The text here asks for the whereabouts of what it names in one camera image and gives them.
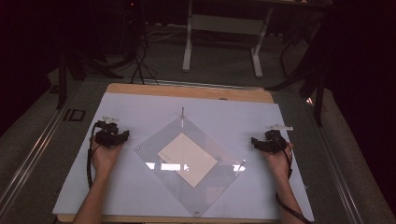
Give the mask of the beige paper sheet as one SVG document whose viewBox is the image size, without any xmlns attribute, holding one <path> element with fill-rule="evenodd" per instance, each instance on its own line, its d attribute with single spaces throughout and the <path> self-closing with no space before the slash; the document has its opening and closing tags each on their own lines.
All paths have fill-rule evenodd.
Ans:
<svg viewBox="0 0 396 224">
<path fill-rule="evenodd" d="M 166 145 L 158 156 L 165 162 L 163 171 L 176 171 L 193 188 L 218 163 L 184 133 Z"/>
</svg>

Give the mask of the white metal table frame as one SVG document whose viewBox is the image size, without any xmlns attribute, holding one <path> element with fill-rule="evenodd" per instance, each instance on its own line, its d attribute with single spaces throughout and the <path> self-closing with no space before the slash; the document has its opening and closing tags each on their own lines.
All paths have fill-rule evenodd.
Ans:
<svg viewBox="0 0 396 224">
<path fill-rule="evenodd" d="M 188 17 L 187 17 L 187 37 L 184 51 L 182 71 L 189 72 L 191 68 L 191 50 L 192 50 L 192 31 L 210 31 L 231 33 L 239 35 L 255 35 L 258 42 L 254 48 L 250 49 L 251 60 L 253 63 L 256 78 L 263 78 L 262 66 L 260 61 L 260 50 L 262 42 L 268 29 L 269 21 L 272 17 L 273 8 L 269 7 L 264 14 L 263 20 L 237 19 L 221 16 L 209 16 L 193 13 L 193 0 L 188 0 Z"/>
</svg>

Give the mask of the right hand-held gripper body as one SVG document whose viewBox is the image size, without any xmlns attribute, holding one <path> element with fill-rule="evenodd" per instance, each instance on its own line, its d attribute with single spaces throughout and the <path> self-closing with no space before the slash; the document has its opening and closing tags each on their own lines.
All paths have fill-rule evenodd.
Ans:
<svg viewBox="0 0 396 224">
<path fill-rule="evenodd" d="M 272 125 L 268 131 L 264 133 L 265 141 L 263 143 L 262 151 L 276 154 L 280 151 L 285 150 L 289 144 L 287 140 L 282 136 L 282 131 L 292 131 L 292 127 L 284 125 Z"/>
</svg>

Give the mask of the white board mat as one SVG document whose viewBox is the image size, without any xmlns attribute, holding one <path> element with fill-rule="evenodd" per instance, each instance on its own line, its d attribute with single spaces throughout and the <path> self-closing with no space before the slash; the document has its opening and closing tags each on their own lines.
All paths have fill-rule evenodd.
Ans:
<svg viewBox="0 0 396 224">
<path fill-rule="evenodd" d="M 135 148 L 175 119 L 189 119 L 235 160 L 246 159 L 245 170 L 200 217 L 194 217 L 166 188 L 136 153 Z M 276 104 L 184 97 L 106 93 L 95 116 L 116 118 L 130 137 L 111 176 L 104 218 L 113 221 L 209 222 L 276 221 L 279 207 L 273 178 L 250 138 L 262 139 L 265 131 L 282 123 Z"/>
</svg>

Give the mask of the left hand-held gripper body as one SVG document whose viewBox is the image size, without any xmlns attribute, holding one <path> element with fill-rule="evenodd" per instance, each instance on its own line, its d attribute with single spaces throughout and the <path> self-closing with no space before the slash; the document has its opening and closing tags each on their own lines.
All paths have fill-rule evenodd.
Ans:
<svg viewBox="0 0 396 224">
<path fill-rule="evenodd" d="M 117 119 L 103 116 L 94 126 L 100 128 L 95 134 L 95 142 L 104 147 L 114 147 L 124 142 L 124 135 L 119 134 Z"/>
</svg>

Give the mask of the person's left hand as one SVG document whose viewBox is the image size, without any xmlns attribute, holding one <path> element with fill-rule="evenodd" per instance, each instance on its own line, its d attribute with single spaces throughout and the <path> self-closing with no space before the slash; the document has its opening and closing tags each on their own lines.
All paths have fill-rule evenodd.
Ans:
<svg viewBox="0 0 396 224">
<path fill-rule="evenodd" d="M 104 147 L 96 141 L 92 142 L 92 163 L 95 170 L 95 178 L 110 177 L 123 144 L 114 147 Z"/>
</svg>

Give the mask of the metal floor rail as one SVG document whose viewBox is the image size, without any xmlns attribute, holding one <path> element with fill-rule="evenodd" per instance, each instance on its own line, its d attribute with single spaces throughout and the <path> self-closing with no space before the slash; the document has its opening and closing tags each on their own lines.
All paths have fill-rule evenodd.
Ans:
<svg viewBox="0 0 396 224">
<path fill-rule="evenodd" d="M 341 169 L 332 153 L 332 148 L 325 135 L 325 132 L 322 130 L 321 127 L 318 126 L 318 123 L 314 116 L 312 116 L 311 119 L 314 124 L 315 130 L 318 133 L 319 142 L 323 147 L 324 159 L 332 177 L 332 182 L 337 190 L 339 199 L 342 202 L 344 210 L 346 211 L 349 223 L 363 224 L 361 214 L 355 204 L 355 201 L 350 192 L 350 188 L 343 177 Z"/>
<path fill-rule="evenodd" d="M 81 85 L 74 81 L 69 86 L 60 108 L 58 95 L 45 93 L 0 137 L 0 219 L 13 206 Z"/>
</svg>

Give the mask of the black metal stand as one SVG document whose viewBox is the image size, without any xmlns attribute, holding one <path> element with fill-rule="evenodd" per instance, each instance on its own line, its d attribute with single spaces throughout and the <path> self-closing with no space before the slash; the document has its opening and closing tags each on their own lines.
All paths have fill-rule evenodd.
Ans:
<svg viewBox="0 0 396 224">
<path fill-rule="evenodd" d="M 111 77 L 120 78 L 120 76 L 110 72 L 101 64 L 90 59 L 81 51 L 76 49 L 62 48 L 59 52 L 59 75 L 58 75 L 58 105 L 57 109 L 61 109 L 67 99 L 67 72 L 70 72 L 76 80 L 83 80 L 86 76 L 82 64 L 86 63 L 100 74 Z"/>
<path fill-rule="evenodd" d="M 327 40 L 328 34 L 328 23 L 323 19 L 304 57 L 291 72 L 290 76 L 279 84 L 265 87 L 268 91 L 280 91 L 302 80 L 304 83 L 299 89 L 299 95 L 307 100 L 313 93 L 316 94 L 313 114 L 319 127 L 322 126 L 321 110 L 325 80 L 329 68 L 327 57 L 331 54 L 331 47 Z"/>
</svg>

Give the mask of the person's right hand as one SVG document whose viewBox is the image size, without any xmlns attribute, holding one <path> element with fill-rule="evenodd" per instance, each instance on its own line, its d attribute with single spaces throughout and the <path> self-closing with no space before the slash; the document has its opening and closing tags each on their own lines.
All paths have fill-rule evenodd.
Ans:
<svg viewBox="0 0 396 224">
<path fill-rule="evenodd" d="M 262 151 L 268 167 L 276 181 L 288 181 L 291 174 L 293 144 L 288 142 L 286 148 L 276 154 Z"/>
</svg>

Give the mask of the clear acrylic sheet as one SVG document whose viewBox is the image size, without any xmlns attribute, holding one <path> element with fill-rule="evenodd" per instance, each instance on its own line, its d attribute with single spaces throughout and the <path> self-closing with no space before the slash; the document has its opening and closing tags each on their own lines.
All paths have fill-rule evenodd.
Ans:
<svg viewBox="0 0 396 224">
<path fill-rule="evenodd" d="M 218 161 L 195 188 L 176 171 L 163 171 L 165 162 L 158 156 L 181 133 Z M 240 162 L 189 119 L 184 119 L 184 128 L 181 128 L 181 119 L 171 121 L 137 147 L 140 147 L 140 151 L 136 148 L 135 151 L 147 167 L 194 217 L 202 216 L 237 178 L 236 171 Z"/>
</svg>

